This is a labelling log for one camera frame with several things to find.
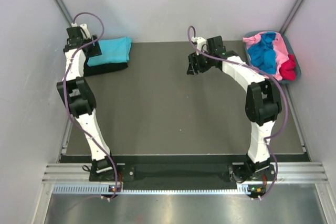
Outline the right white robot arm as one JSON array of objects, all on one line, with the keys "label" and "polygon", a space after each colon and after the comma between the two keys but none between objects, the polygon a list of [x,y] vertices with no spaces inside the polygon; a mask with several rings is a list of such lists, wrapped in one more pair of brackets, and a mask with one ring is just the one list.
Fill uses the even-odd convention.
[{"label": "right white robot arm", "polygon": [[269,142],[278,114],[282,110],[276,84],[251,69],[234,51],[226,50],[221,36],[204,39],[189,37],[195,52],[188,56],[187,74],[197,75],[212,67],[230,76],[246,92],[245,113],[251,122],[251,140],[243,167],[231,168],[233,180],[256,180],[270,167]]}]

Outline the light blue t shirt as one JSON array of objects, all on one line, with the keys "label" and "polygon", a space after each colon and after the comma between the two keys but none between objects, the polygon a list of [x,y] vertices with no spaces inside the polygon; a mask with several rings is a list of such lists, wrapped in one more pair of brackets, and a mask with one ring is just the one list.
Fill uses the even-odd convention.
[{"label": "light blue t shirt", "polygon": [[95,67],[109,63],[128,63],[132,39],[122,37],[117,39],[100,40],[101,55],[90,57],[88,66]]}]

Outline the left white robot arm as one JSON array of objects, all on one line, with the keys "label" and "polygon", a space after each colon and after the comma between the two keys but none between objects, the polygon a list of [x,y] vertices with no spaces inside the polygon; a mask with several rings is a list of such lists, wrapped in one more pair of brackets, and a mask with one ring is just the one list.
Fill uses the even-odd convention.
[{"label": "left white robot arm", "polygon": [[111,158],[96,117],[96,99],[84,75],[90,57],[102,54],[98,37],[91,35],[86,24],[72,23],[67,28],[68,38],[63,49],[66,71],[57,83],[59,95],[69,113],[70,120],[83,131],[91,151],[91,182],[112,182],[118,178],[119,168]]}]

